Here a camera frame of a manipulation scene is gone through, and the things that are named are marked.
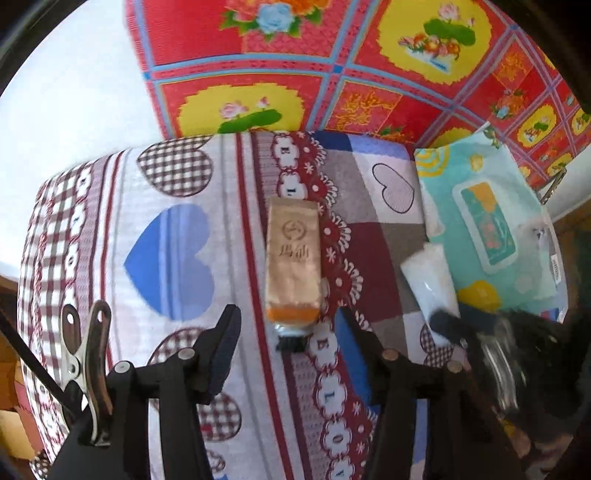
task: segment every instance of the teal package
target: teal package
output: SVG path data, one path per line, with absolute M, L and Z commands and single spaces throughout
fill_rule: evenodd
M 416 150 L 415 163 L 427 236 L 460 301 L 496 310 L 556 295 L 543 207 L 490 128 Z

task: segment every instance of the patterned bedsheet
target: patterned bedsheet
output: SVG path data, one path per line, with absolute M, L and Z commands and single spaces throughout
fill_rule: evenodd
M 267 201 L 318 203 L 322 318 L 309 351 L 275 351 L 262 308 Z M 216 479 L 358 479 L 375 417 L 350 387 L 332 318 L 349 305 L 385 346 L 443 365 L 398 264 L 425 241 L 414 163 L 399 144 L 342 133 L 191 137 L 131 148 L 66 171 L 37 195 L 23 255 L 20 334 L 58 381 L 59 313 L 96 299 L 113 310 L 108 368 L 145 365 L 191 345 L 226 303 L 242 334 L 223 393 L 200 406 Z M 59 405 L 29 371 L 50 459 L 64 441 Z M 421 478 L 426 407 L 413 477 Z M 150 408 L 152 476 L 163 479 Z

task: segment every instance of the green leaf print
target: green leaf print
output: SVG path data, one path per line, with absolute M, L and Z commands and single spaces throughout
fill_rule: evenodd
M 290 29 L 287 31 L 287 34 L 290 37 L 300 38 L 300 24 L 301 18 L 295 17 L 294 21 L 290 25 Z
M 261 112 L 249 113 L 245 116 L 238 116 L 232 120 L 228 120 L 220 125 L 217 133 L 220 134 L 235 134 L 236 132 L 244 132 L 253 127 L 266 127 L 277 123 L 283 115 L 277 110 L 271 108 Z
M 534 128 L 536 130 L 539 130 L 540 132 L 545 132 L 546 130 L 548 130 L 548 125 L 547 124 L 543 124 L 542 122 L 536 122 L 534 124 Z
M 238 34 L 240 36 L 244 35 L 246 32 L 250 31 L 250 30 L 257 30 L 258 29 L 258 23 L 256 22 L 256 20 L 253 20 L 252 22 L 238 22 Z
M 470 47 L 476 43 L 476 34 L 471 28 L 465 25 L 444 22 L 440 18 L 432 18 L 424 24 L 424 27 L 427 35 L 436 35 L 442 40 L 454 38 L 458 43 L 466 47 Z
M 322 23 L 322 10 L 318 7 L 314 7 L 314 11 L 311 14 L 306 15 L 306 20 L 314 25 L 320 25 Z
M 240 22 L 236 21 L 235 15 L 236 12 L 234 10 L 226 10 L 223 14 L 223 22 L 220 25 L 220 30 L 237 27 Z

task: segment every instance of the blue heart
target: blue heart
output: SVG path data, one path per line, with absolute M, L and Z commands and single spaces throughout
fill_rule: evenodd
M 194 319 L 212 304 L 212 272 L 196 258 L 208 237 L 200 207 L 175 205 L 150 222 L 125 259 L 139 294 L 171 320 Z

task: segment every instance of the blue flower print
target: blue flower print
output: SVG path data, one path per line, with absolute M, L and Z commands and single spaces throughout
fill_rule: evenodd
M 500 119 L 504 119 L 507 115 L 509 115 L 509 107 L 506 105 L 499 108 L 499 111 L 496 113 L 496 117 Z
M 263 4 L 259 7 L 256 21 L 261 31 L 265 35 L 270 35 L 289 31 L 290 25 L 294 21 L 294 15 L 291 13 L 291 7 L 287 4 Z

